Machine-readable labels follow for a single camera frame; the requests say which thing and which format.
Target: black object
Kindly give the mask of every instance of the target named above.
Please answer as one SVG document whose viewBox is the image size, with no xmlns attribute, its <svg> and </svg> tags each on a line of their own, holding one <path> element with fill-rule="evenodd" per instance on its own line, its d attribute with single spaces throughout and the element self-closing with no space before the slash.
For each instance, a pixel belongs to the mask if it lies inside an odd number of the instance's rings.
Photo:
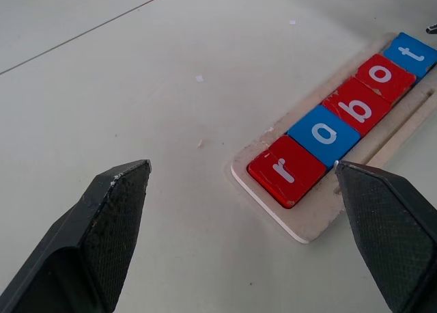
<svg viewBox="0 0 437 313">
<path fill-rule="evenodd" d="M 433 25 L 433 26 L 429 26 L 429 27 L 426 29 L 426 32 L 427 32 L 428 34 L 437 34 L 437 24 L 435 24 L 435 25 Z"/>
<path fill-rule="evenodd" d="M 149 161 L 97 175 L 0 296 L 1 313 L 110 313 L 141 222 Z"/>
<path fill-rule="evenodd" d="M 340 161 L 356 245 L 394 313 L 437 312 L 437 210 L 401 176 Z"/>
</svg>

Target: blue letter block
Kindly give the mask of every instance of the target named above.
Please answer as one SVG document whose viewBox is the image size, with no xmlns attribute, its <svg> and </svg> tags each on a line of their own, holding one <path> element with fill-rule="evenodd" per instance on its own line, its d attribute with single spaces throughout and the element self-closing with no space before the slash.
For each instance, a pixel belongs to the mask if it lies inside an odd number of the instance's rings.
<svg viewBox="0 0 437 313">
<path fill-rule="evenodd" d="M 405 33 L 393 40 L 384 56 L 416 75 L 418 80 L 437 62 L 436 50 Z"/>
<path fill-rule="evenodd" d="M 293 125 L 287 134 L 327 168 L 360 139 L 358 132 L 320 105 Z"/>
</svg>

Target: white table surface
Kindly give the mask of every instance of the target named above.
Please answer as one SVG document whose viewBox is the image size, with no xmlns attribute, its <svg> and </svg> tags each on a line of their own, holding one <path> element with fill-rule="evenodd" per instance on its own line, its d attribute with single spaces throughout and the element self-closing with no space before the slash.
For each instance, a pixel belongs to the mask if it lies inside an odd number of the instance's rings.
<svg viewBox="0 0 437 313">
<path fill-rule="evenodd" d="M 48 27 L 72 23 L 16 4 L 2 25 L 26 29 L 38 12 Z M 435 17 L 435 0 L 157 0 L 1 75 L 0 290 L 96 174 L 150 159 L 116 312 L 390 312 L 345 216 L 298 244 L 226 167 L 372 38 L 406 31 L 437 46 L 424 33 Z M 0 70 L 80 32 L 55 28 L 2 49 Z M 430 200 L 436 130 L 434 115 L 389 164 Z"/>
</svg>

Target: textured gripper pad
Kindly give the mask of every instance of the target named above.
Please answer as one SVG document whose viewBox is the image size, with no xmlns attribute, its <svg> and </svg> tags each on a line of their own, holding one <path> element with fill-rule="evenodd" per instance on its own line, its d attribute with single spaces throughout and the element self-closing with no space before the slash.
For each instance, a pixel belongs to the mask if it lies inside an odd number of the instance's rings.
<svg viewBox="0 0 437 313">
<path fill-rule="evenodd" d="M 98 216 L 83 242 L 83 253 L 94 286 L 105 308 L 112 312 L 118 302 L 132 258 L 143 211 L 147 180 L 143 168 L 117 182 L 105 197 Z"/>
<path fill-rule="evenodd" d="M 389 180 L 403 191 L 417 190 L 399 176 L 385 172 L 380 177 L 381 170 L 364 168 L 340 163 L 336 169 L 356 245 L 390 309 L 418 312 L 419 299 L 435 276 L 436 243 L 417 219 L 421 212 L 404 205 Z"/>
</svg>

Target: white tabletop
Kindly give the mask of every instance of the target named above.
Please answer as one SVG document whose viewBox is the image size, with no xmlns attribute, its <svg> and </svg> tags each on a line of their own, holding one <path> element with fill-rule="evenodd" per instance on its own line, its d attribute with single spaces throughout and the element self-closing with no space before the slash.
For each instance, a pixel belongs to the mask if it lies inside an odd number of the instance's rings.
<svg viewBox="0 0 437 313">
<path fill-rule="evenodd" d="M 83 15 L 103 9 L 92 1 Z M 0 24 L 27 29 L 38 12 L 53 28 L 0 48 L 0 70 L 123 10 L 82 24 L 57 5 L 16 5 Z M 389 312 L 345 216 L 301 245 L 247 204 L 227 164 L 372 38 L 437 46 L 424 32 L 435 17 L 435 0 L 156 0 L 2 74 L 0 290 L 96 174 L 150 159 L 116 312 Z M 430 200 L 436 130 L 434 115 L 389 164 Z"/>
</svg>

